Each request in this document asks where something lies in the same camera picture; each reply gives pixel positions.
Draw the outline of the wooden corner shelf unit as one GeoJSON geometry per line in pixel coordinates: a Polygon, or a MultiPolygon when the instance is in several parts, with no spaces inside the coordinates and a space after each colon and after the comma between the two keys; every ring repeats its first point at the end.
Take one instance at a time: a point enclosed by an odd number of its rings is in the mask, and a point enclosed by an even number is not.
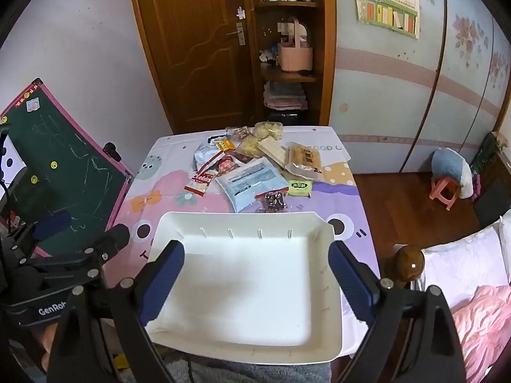
{"type": "Polygon", "coordinates": [[[255,120],[326,125],[336,55],[336,0],[245,0],[255,120]]]}

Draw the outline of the red white snack packet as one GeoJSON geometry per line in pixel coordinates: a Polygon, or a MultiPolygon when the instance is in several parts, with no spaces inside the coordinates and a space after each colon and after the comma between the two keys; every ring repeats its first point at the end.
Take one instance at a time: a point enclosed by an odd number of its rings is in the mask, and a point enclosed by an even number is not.
{"type": "Polygon", "coordinates": [[[218,176],[217,164],[225,157],[220,151],[202,164],[191,180],[185,185],[185,190],[196,195],[204,196],[212,181],[218,176]]]}

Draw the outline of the green chalkboard pink frame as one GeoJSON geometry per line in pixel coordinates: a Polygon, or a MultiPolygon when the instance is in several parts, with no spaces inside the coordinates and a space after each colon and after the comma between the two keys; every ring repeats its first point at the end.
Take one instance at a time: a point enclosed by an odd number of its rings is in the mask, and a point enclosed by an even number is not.
{"type": "Polygon", "coordinates": [[[1,113],[1,127],[23,162],[19,178],[5,183],[21,222],[40,222],[65,212],[70,223],[41,241],[38,256],[77,250],[113,225],[133,172],[109,156],[57,101],[33,80],[1,113]]]}

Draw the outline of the white silver snack bag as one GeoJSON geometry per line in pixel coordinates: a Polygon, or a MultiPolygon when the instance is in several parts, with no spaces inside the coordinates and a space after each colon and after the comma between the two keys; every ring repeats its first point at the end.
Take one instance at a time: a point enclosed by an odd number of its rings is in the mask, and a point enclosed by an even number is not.
{"type": "Polygon", "coordinates": [[[212,165],[214,165],[224,154],[220,147],[221,141],[225,136],[209,137],[197,147],[194,152],[193,159],[196,171],[202,173],[212,165]]]}

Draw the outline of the folded towels stack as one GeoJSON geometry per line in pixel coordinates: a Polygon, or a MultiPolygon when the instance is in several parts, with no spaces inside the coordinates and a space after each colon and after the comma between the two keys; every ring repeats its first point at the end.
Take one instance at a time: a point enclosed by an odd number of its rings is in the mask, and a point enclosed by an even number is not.
{"type": "Polygon", "coordinates": [[[306,110],[308,101],[302,84],[297,82],[266,82],[264,106],[277,111],[306,110]]]}

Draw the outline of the green snack packet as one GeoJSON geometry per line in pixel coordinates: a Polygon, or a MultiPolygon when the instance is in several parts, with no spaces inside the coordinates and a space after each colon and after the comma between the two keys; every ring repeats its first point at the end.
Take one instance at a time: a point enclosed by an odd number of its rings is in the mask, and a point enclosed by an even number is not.
{"type": "Polygon", "coordinates": [[[310,180],[289,180],[287,194],[297,197],[310,197],[312,195],[313,182],[310,180]]]}

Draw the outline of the pastel floral wardrobe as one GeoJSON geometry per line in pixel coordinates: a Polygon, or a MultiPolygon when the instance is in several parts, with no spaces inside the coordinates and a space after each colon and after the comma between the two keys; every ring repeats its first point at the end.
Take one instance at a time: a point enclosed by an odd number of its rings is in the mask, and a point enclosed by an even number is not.
{"type": "Polygon", "coordinates": [[[418,40],[337,0],[329,123],[356,174],[423,171],[443,147],[473,159],[509,76],[509,40],[482,0],[420,0],[418,40]]]}

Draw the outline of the dark dried fruit packet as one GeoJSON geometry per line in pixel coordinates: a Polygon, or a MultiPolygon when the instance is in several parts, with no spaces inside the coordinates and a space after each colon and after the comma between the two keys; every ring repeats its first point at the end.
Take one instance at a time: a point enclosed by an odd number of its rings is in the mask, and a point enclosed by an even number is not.
{"type": "Polygon", "coordinates": [[[269,191],[259,197],[260,211],[263,213],[282,213],[287,211],[285,201],[287,193],[283,190],[269,191]]]}

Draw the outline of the pink blanket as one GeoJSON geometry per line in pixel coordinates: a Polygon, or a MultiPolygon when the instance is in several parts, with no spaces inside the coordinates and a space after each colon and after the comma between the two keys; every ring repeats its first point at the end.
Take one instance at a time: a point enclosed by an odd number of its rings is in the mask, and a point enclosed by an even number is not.
{"type": "Polygon", "coordinates": [[[481,382],[510,339],[510,286],[484,285],[453,314],[467,382],[481,382]]]}

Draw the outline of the pink plastic stool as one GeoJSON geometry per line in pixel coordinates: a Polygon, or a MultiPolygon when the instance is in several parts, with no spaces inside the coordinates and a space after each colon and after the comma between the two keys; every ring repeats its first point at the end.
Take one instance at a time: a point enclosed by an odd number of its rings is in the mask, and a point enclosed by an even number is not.
{"type": "Polygon", "coordinates": [[[438,179],[432,178],[431,192],[429,198],[434,201],[440,201],[447,211],[451,210],[456,199],[459,197],[460,185],[450,176],[444,176],[438,179]]]}

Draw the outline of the cartoon printed tablecloth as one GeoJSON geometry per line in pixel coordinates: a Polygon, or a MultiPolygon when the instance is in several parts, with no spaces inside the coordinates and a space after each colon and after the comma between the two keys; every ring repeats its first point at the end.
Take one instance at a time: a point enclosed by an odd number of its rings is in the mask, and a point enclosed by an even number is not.
{"type": "Polygon", "coordinates": [[[185,263],[146,322],[154,343],[254,364],[312,364],[351,355],[366,325],[353,314],[327,261],[343,241],[378,266],[349,155],[329,127],[287,127],[281,147],[302,145],[307,179],[266,157],[221,155],[198,176],[207,132],[153,144],[119,206],[128,245],[106,265],[109,284],[136,276],[176,239],[185,263]]]}

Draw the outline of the brown wooden door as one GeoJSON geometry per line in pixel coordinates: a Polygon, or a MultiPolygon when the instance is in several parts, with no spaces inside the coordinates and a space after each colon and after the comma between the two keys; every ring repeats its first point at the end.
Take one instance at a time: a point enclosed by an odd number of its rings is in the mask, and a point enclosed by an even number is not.
{"type": "Polygon", "coordinates": [[[251,124],[255,86],[243,0],[132,0],[172,132],[251,124]]]}

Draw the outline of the white pillow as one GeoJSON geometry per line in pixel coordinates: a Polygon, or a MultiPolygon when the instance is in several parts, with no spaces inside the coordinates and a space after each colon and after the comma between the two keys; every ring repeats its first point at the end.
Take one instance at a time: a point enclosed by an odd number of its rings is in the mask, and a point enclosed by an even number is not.
{"type": "Polygon", "coordinates": [[[510,284],[510,213],[477,233],[423,249],[422,254],[424,269],[411,288],[439,287],[455,312],[469,303],[479,287],[510,284]]]}

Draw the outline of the pink storage basket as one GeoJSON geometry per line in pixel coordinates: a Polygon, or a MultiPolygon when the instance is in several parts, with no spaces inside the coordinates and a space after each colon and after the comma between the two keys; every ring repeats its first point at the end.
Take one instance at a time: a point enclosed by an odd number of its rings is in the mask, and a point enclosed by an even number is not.
{"type": "Polygon", "coordinates": [[[278,43],[281,69],[286,73],[311,72],[314,50],[309,42],[308,29],[296,17],[290,17],[281,33],[288,37],[288,41],[278,43]]]}

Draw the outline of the yellow puff snack bag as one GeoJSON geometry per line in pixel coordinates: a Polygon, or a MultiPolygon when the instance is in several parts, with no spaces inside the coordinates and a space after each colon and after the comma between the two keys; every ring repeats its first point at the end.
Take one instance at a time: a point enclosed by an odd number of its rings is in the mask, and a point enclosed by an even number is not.
{"type": "Polygon", "coordinates": [[[283,125],[279,122],[264,121],[255,125],[254,135],[258,139],[266,139],[272,137],[275,140],[282,139],[283,125]]]}

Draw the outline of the nut cluster packet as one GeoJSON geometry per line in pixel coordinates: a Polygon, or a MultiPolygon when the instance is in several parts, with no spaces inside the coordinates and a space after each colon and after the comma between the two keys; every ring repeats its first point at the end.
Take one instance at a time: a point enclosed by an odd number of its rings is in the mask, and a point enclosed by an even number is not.
{"type": "Polygon", "coordinates": [[[252,137],[253,132],[248,126],[228,127],[226,136],[233,142],[241,143],[244,139],[252,137]]]}

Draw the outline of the cream wafer pack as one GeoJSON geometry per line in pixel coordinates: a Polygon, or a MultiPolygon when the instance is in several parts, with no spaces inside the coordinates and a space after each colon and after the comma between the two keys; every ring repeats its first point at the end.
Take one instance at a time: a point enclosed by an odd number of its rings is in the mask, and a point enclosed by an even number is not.
{"type": "Polygon", "coordinates": [[[281,168],[287,165],[287,148],[282,146],[273,137],[268,136],[265,139],[259,140],[257,147],[264,155],[271,158],[281,168]]]}

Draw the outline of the wall calendar poster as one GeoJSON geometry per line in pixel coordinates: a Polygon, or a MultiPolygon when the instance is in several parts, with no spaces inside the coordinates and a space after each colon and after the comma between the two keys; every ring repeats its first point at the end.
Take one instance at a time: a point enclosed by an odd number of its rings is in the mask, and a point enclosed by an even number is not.
{"type": "Polygon", "coordinates": [[[355,0],[355,2],[360,22],[419,39],[420,0],[355,0]]]}

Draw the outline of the orange biscuit pack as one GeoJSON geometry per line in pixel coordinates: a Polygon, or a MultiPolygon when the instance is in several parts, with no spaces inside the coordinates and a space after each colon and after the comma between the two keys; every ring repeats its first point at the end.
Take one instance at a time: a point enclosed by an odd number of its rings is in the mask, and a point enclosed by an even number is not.
{"type": "Polygon", "coordinates": [[[323,178],[320,153],[302,144],[290,143],[287,147],[285,170],[310,181],[323,178]]]}

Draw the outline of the white plastic tray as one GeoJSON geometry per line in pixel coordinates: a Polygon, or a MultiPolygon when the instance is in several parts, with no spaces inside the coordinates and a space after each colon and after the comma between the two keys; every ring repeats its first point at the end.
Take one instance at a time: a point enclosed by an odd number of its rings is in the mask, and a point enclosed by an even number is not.
{"type": "Polygon", "coordinates": [[[146,325],[154,343],[263,365],[339,355],[341,295],[327,261],[334,233],[316,213],[169,212],[151,257],[173,239],[184,246],[185,263],[146,325]]]}

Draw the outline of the wooden bedpost knob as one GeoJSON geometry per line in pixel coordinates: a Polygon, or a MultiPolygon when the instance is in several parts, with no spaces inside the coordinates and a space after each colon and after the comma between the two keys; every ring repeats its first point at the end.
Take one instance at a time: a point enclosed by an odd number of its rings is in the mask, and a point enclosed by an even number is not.
{"type": "Polygon", "coordinates": [[[403,245],[396,251],[392,264],[396,279],[406,284],[420,278],[425,258],[421,249],[403,245]]]}

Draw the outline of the oats protein stick packet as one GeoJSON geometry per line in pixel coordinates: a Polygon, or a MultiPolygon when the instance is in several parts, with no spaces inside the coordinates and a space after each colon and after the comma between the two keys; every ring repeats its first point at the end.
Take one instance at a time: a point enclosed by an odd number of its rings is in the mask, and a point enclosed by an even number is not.
{"type": "Polygon", "coordinates": [[[230,150],[235,150],[236,146],[227,136],[218,136],[211,140],[212,144],[221,150],[221,152],[226,152],[230,150]]]}

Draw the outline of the large white blue snack bag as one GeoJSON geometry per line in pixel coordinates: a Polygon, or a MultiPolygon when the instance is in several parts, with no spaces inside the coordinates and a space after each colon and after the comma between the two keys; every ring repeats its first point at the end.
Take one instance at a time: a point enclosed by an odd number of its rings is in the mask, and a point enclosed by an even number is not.
{"type": "Polygon", "coordinates": [[[266,157],[254,159],[217,178],[235,213],[258,200],[264,193],[287,189],[287,180],[266,157]]]}

